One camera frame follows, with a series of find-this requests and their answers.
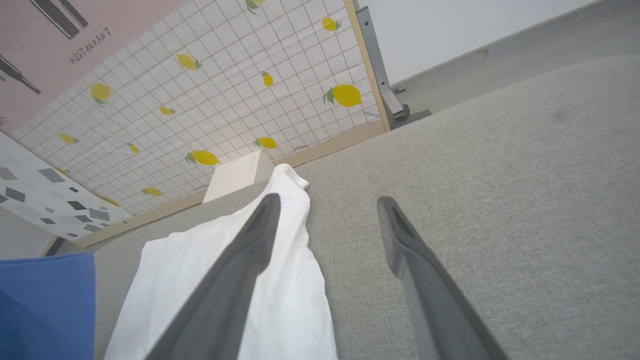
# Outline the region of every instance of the yellow lemon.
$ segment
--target yellow lemon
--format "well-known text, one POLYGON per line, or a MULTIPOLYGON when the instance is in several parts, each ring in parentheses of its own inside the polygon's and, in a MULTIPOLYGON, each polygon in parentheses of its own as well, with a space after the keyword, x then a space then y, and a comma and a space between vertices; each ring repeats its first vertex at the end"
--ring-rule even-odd
POLYGON ((77 142, 78 142, 78 139, 74 138, 74 137, 73 137, 73 136, 71 136, 71 135, 67 135, 67 134, 65 134, 65 133, 60 133, 60 134, 58 134, 58 137, 59 137, 62 141, 66 142, 66 143, 77 143, 77 142))
POLYGON ((266 71, 262 72, 262 80, 264 82, 264 86, 270 88, 273 86, 273 77, 266 71))
POLYGON ((262 4, 264 2, 264 0, 246 0, 246 9, 249 10, 250 13, 255 14, 255 12, 253 12, 253 9, 259 9, 260 7, 256 4, 262 4))
POLYGON ((327 31, 336 31, 340 28, 340 25, 342 25, 341 22, 333 21, 333 19, 330 17, 325 17, 324 19, 322 19, 322 26, 327 31))
POLYGON ((153 195, 153 196, 162 195, 162 192, 156 188, 144 188, 142 189, 142 193, 145 195, 153 195))
POLYGON ((272 138, 259 138, 256 139, 253 144, 255 146, 262 146, 265 149, 275 149, 278 147, 278 144, 276 144, 276 140, 272 138))
POLYGON ((132 143, 128 143, 127 146, 131 149, 131 151, 133 151, 134 154, 137 154, 140 152, 140 150, 138 150, 138 147, 133 145, 132 143))
POLYGON ((199 162, 203 165, 215 165, 220 163, 220 160, 218 160, 218 158, 214 154, 211 154, 206 150, 191 151, 189 154, 187 154, 185 159, 187 160, 187 162, 193 164, 195 164, 196 162, 199 162))
POLYGON ((105 84, 95 84, 91 86, 91 96, 98 106, 104 107, 107 103, 105 100, 111 96, 111 89, 105 84))
POLYGON ((173 115, 173 114, 175 114, 175 110, 174 109, 169 109, 166 106, 160 106, 159 109, 160 109, 160 112, 165 114, 165 115, 173 115))
POLYGON ((346 107, 356 106, 362 104, 362 98, 360 91, 353 85, 338 85, 335 88, 330 88, 323 96, 323 102, 333 102, 335 99, 338 104, 346 107))
POLYGON ((178 54, 177 57, 178 62, 185 69, 198 70, 202 66, 202 63, 200 61, 192 59, 189 55, 178 54))
POLYGON ((109 198, 108 198, 108 197, 106 197, 106 196, 101 196, 101 197, 100 197, 100 199, 102 199, 102 200, 104 200, 104 201, 106 201, 106 202, 109 202, 109 203, 111 203, 111 204, 113 204, 113 205, 115 205, 115 206, 118 206, 118 207, 120 206, 117 202, 115 202, 114 200, 109 199, 109 198))

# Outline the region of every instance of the metal leg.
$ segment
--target metal leg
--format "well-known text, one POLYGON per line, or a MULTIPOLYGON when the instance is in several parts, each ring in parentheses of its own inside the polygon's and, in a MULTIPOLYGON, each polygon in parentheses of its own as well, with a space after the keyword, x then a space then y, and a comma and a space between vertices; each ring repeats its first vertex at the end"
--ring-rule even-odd
POLYGON ((369 7, 365 6, 359 9, 356 12, 356 15, 358 17, 358 22, 360 23, 360 28, 362 28, 364 43, 367 46, 367 52, 371 59, 371 65, 373 66, 373 72, 376 75, 376 81, 378 82, 378 88, 380 89, 382 99, 389 107, 389 110, 394 114, 394 118, 396 120, 406 120, 410 114, 409 106, 401 104, 396 97, 396 93, 389 86, 385 63, 382 60, 382 54, 380 53, 380 46, 378 45, 376 31, 373 28, 373 21, 371 20, 369 7))

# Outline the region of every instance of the wooden frame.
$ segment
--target wooden frame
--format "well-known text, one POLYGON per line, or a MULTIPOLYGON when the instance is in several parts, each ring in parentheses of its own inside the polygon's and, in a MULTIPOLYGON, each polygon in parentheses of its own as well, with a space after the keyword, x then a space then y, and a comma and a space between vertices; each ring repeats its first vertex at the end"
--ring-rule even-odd
MULTIPOLYGON (((362 54, 362 60, 367 70, 369 81, 371 82, 371 88, 373 90, 374 97, 376 98, 376 104, 378 105, 378 112, 380 113, 381 121, 362 125, 352 131, 349 131, 346 134, 343 134, 342 136, 333 138, 325 143, 284 157, 276 161, 276 164, 288 163, 293 167, 297 167, 304 163, 308 163, 309 161, 322 158, 323 156, 329 155, 333 152, 340 151, 357 143, 381 135, 384 132, 390 131, 387 113, 382 102, 382 95, 380 94, 380 90, 378 88, 376 76, 373 72, 373 66, 371 65, 371 59, 364 42, 362 29, 360 29, 360 23, 358 22, 358 17, 356 15, 355 4, 353 3, 353 0, 344 0, 344 4, 347 8, 347 13, 349 14, 349 19, 356 36, 356 41, 358 42, 358 47, 360 48, 360 52, 362 54)), ((131 231, 137 227, 149 224, 156 220, 160 220, 184 209, 188 209, 192 206, 201 204, 206 191, 207 190, 204 189, 199 192, 193 193, 170 204, 150 210, 146 213, 136 215, 124 222, 113 224, 105 229, 97 231, 96 233, 83 236, 82 238, 73 242, 78 246, 87 247, 89 245, 107 240, 114 236, 118 236, 127 231, 131 231)))

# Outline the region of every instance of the white cloth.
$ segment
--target white cloth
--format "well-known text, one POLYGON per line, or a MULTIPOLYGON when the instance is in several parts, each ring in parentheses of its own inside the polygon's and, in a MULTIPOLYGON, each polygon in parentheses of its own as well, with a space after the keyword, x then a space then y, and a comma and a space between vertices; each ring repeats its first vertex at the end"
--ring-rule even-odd
POLYGON ((260 196, 243 209, 147 242, 105 359, 145 358, 268 193, 280 195, 280 219, 271 261, 256 280, 238 359, 337 359, 324 277, 308 247, 307 187, 291 166, 279 165, 260 196))

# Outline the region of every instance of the gray sofa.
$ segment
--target gray sofa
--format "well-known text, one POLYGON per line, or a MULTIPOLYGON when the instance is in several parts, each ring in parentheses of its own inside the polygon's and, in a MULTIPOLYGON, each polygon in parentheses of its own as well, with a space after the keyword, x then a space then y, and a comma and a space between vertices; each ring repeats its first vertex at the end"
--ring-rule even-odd
MULTIPOLYGON (((296 168, 341 359, 415 359, 376 199, 398 201, 513 359, 640 358, 640 57, 572 65, 296 168)), ((149 240, 236 211, 255 184, 95 253, 102 359, 149 240)))

